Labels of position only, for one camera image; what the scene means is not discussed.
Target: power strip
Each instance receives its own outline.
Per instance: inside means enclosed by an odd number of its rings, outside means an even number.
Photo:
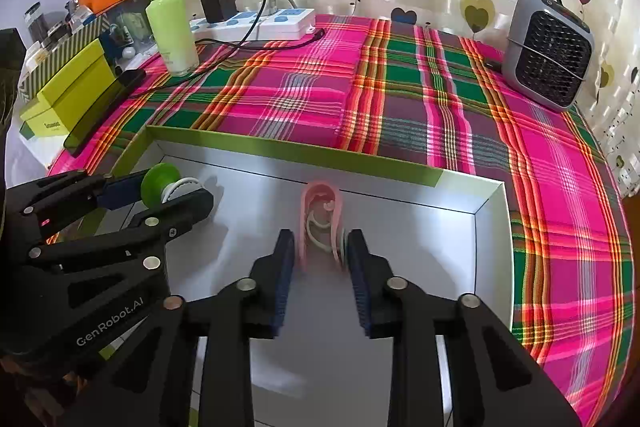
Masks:
[[[238,42],[253,24],[257,12],[240,12],[223,22],[208,23],[206,19],[191,21],[195,40],[216,39]],[[313,9],[278,10],[273,15],[260,17],[248,41],[297,41],[316,29],[316,11]]]

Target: green bottle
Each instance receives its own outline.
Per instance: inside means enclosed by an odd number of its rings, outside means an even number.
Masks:
[[[146,16],[169,73],[184,76],[197,68],[198,52],[184,0],[151,0]]]

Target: charger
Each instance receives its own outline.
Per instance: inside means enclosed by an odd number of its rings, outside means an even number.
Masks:
[[[238,13],[236,0],[200,0],[208,23],[231,19]]]

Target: gray fan heater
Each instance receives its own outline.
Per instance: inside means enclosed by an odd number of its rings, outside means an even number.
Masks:
[[[554,0],[518,0],[502,61],[511,87],[561,112],[578,95],[593,53],[593,35]]]

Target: colorful striped fabric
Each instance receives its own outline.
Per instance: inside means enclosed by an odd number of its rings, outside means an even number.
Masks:
[[[124,104],[51,173],[107,172],[145,124],[389,156],[501,180],[515,256],[513,333],[592,425],[615,398],[634,320],[633,264],[610,171],[580,114],[552,113],[483,65],[492,48],[421,26],[318,16],[319,42],[240,52]],[[222,51],[201,49],[210,64]],[[160,58],[145,86],[168,79]]]

